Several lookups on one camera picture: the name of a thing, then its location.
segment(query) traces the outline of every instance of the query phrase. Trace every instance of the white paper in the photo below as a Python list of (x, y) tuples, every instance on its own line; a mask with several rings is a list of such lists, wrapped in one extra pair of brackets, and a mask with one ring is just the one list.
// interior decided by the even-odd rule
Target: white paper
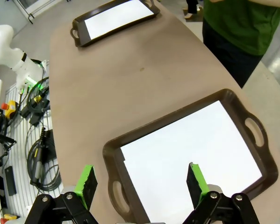
[(149, 15), (153, 12), (143, 3), (130, 0), (85, 20), (85, 24), (90, 38), (94, 39)]
[(219, 101), (121, 147), (125, 166), (151, 222), (180, 224), (193, 210), (186, 178), (199, 164), (207, 184), (226, 196), (261, 172)]

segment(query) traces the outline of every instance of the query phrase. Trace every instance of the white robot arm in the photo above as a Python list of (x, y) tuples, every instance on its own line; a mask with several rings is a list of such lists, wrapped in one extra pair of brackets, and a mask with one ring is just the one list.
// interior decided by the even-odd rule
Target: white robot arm
[(30, 83), (30, 79), (39, 81), (44, 70), (28, 58), (22, 50), (10, 48), (13, 34), (11, 26), (0, 25), (0, 65), (9, 67), (17, 74), (16, 87), (21, 89), (24, 88), (25, 83), (33, 84)]

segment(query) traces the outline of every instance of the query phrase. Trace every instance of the green shirt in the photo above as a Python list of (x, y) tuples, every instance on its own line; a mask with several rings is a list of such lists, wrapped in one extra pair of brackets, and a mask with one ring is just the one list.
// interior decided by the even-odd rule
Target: green shirt
[(280, 8), (248, 0), (204, 0), (204, 18), (229, 42), (252, 55), (264, 55), (280, 22)]

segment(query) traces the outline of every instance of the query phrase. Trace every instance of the person's foot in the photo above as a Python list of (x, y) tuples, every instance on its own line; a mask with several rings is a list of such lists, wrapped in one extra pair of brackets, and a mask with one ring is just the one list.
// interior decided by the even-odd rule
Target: person's foot
[(192, 15), (193, 15), (193, 14), (188, 13), (188, 14), (186, 14), (186, 15), (185, 15), (185, 17), (184, 17), (184, 18), (185, 18), (186, 20), (188, 20), (188, 19), (190, 19), (190, 18), (192, 17)]

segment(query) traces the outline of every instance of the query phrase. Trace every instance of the tray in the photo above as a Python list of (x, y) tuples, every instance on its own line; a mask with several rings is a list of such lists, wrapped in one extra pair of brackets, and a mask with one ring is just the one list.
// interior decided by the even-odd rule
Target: tray
[(131, 23), (128, 23), (124, 26), (121, 26), (117, 29), (114, 29), (104, 35), (101, 35), (97, 38), (94, 38), (94, 39), (91, 39), (90, 38), (90, 35), (88, 33), (88, 30), (87, 30), (87, 27), (86, 27), (86, 24), (85, 24), (85, 20), (99, 14), (99, 13), (102, 13), (108, 9), (111, 9), (115, 6), (118, 6), (124, 2), (127, 2), (129, 0), (114, 0), (114, 1), (111, 1), (111, 2), (108, 2), (107, 4), (104, 4), (92, 11), (89, 11), (77, 18), (75, 18), (73, 21), (72, 21), (72, 29), (70, 30), (70, 35), (71, 37), (74, 39), (74, 42), (75, 42), (75, 46), (76, 47), (86, 47), (86, 46), (89, 46), (90, 44), (93, 44), (107, 36), (110, 36), (114, 33), (117, 33), (123, 29), (126, 29), (128, 27), (131, 27), (133, 25), (136, 25), (138, 23), (141, 23), (143, 21), (146, 21), (146, 20), (149, 20), (149, 19), (152, 19), (154, 18), (158, 13), (159, 13), (159, 9), (154, 5), (154, 0), (140, 0), (146, 7), (148, 7), (152, 12), (153, 14), (152, 15), (149, 15), (147, 17), (144, 17), (142, 19), (139, 19), (139, 20), (136, 20), (136, 21), (133, 21)]
[[(149, 223), (150, 221), (125, 168), (125, 159), (120, 147), (131, 143), (151, 132), (154, 132), (170, 123), (173, 123), (189, 114), (192, 114), (218, 100), (221, 102), (238, 128), (262, 174), (261, 178), (259, 178), (243, 192), (246, 193), (251, 200), (276, 182), (278, 178), (278, 169), (270, 153), (268, 137), (263, 125), (256, 116), (244, 108), (243, 104), (233, 91), (224, 89), (168, 115), (165, 115), (164, 117), (159, 118), (149, 124), (119, 136), (105, 144), (103, 148), (103, 157), (109, 176), (109, 197), (116, 211), (124, 218), (126, 222), (144, 224)], [(263, 138), (262, 146), (258, 146), (256, 144), (253, 132), (245, 124), (247, 119), (252, 119), (259, 127)], [(121, 184), (122, 195), (129, 206), (129, 211), (126, 211), (122, 208), (122, 206), (120, 206), (118, 196), (116, 196), (114, 193), (114, 182), (119, 182)]]

